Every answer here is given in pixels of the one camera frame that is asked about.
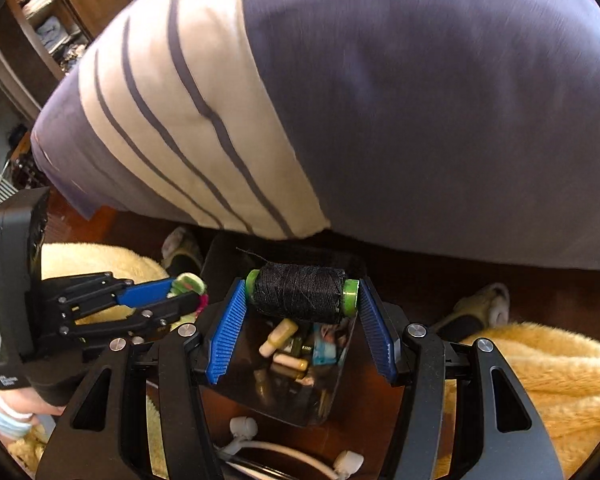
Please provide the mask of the left hand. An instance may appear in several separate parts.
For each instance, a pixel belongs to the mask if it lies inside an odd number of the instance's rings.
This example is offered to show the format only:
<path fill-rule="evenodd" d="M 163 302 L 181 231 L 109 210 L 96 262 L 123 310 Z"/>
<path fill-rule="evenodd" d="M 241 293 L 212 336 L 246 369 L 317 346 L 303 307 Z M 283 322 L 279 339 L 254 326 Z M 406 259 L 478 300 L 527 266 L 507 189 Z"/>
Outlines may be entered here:
<path fill-rule="evenodd" d="M 21 388 L 12 390 L 0 390 L 0 398 L 5 405 L 8 405 L 14 412 L 19 414 L 31 413 L 32 417 L 27 419 L 32 425 L 37 425 L 40 421 L 38 418 L 41 415 L 61 416 L 65 411 L 64 406 L 55 406 L 46 403 L 33 388 Z M 5 416 L 9 415 L 9 411 L 4 411 L 0 404 L 0 413 Z M 9 437 L 0 428 L 0 441 L 4 445 L 14 442 L 14 439 Z"/>

